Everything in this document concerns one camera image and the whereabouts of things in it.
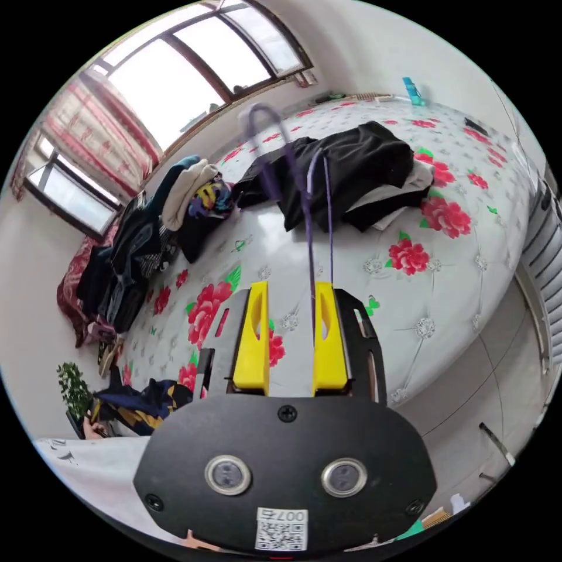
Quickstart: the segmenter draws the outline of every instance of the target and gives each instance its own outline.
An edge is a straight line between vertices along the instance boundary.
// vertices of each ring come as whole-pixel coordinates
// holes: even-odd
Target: red striped curtain
[[[39,130],[62,156],[123,202],[141,190],[163,155],[121,93],[95,70],[82,71],[54,99]]]

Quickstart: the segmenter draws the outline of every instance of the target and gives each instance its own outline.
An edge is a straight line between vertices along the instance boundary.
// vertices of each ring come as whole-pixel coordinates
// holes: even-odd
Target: window
[[[92,66],[166,150],[209,115],[311,63],[257,2],[208,0],[142,26]]]
[[[236,85],[253,86],[270,77],[244,40],[217,18],[195,23],[175,35],[218,74],[230,91]]]
[[[162,39],[139,51],[109,79],[162,148],[170,146],[194,118],[205,117],[211,104],[224,105],[193,65]]]
[[[278,74],[299,68],[301,61],[275,26],[251,8],[229,12],[227,17],[240,26],[261,47]]]
[[[181,10],[176,10],[175,12],[159,18],[155,22],[149,23],[139,31],[133,33],[131,37],[128,37],[123,42],[118,43],[104,56],[104,61],[115,66],[125,57],[129,56],[136,49],[142,47],[146,42],[150,41],[154,37],[168,31],[168,29],[178,25],[179,23],[187,22],[195,16],[200,16],[201,14],[209,13],[210,11],[210,8],[200,4],[195,4],[194,6],[188,6],[186,8],[182,8]]]
[[[26,187],[62,219],[101,241],[121,203],[60,156],[41,137],[36,152],[46,163],[26,178]]]

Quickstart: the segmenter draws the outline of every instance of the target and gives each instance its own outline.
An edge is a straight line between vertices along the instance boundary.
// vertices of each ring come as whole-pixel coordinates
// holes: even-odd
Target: purple string
[[[289,136],[283,126],[283,122],[281,120],[280,115],[270,106],[258,103],[254,104],[247,116],[247,123],[246,126],[243,124],[243,129],[248,139],[249,143],[252,145],[258,152],[258,161],[262,159],[262,154],[260,152],[260,147],[255,139],[258,134],[257,127],[255,124],[255,115],[259,112],[263,111],[267,113],[275,124],[279,127],[281,131],[281,135],[283,136],[283,140],[285,141],[285,157],[289,161],[289,167],[291,173],[293,174],[294,182],[297,185],[297,188],[300,192],[300,201],[301,206],[303,209],[304,215],[304,226],[306,229],[306,240],[309,250],[309,274],[310,274],[310,303],[311,303],[311,312],[312,312],[312,338],[314,341],[315,329],[316,329],[316,284],[314,282],[314,256],[313,256],[313,244],[312,244],[312,216],[310,214],[310,200],[313,195],[313,173],[314,168],[316,166],[316,161],[320,156],[324,159],[324,174],[325,174],[325,181],[326,181],[326,193],[328,198],[328,230],[330,232],[330,281],[331,283],[334,282],[334,258],[333,258],[333,235],[332,235],[332,207],[331,207],[331,194],[330,194],[330,181],[328,177],[328,161],[324,154],[322,148],[320,148],[313,156],[312,161],[309,166],[309,170],[307,173],[307,181],[306,184],[304,182],[303,174],[299,168],[297,163],[297,159],[294,155],[293,149],[289,146],[290,139]],[[262,173],[263,173],[263,190],[265,194],[273,201],[279,201],[281,199],[281,192],[279,189],[279,185],[277,183],[277,178],[273,174],[273,170],[271,168],[271,164],[267,160],[263,160],[262,166]]]

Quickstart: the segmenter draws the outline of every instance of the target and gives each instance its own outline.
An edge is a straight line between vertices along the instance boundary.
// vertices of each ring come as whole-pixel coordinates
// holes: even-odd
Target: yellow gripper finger
[[[319,390],[343,390],[347,384],[340,320],[331,283],[316,283],[315,314],[313,396]]]
[[[253,283],[248,296],[244,326],[233,376],[240,390],[269,394],[268,283]]]

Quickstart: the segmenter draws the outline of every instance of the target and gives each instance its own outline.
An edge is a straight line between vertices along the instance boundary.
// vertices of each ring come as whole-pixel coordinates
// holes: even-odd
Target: potted plant
[[[84,439],[83,421],[92,399],[88,385],[76,363],[63,363],[57,368],[60,391],[66,405],[66,417],[76,435]]]

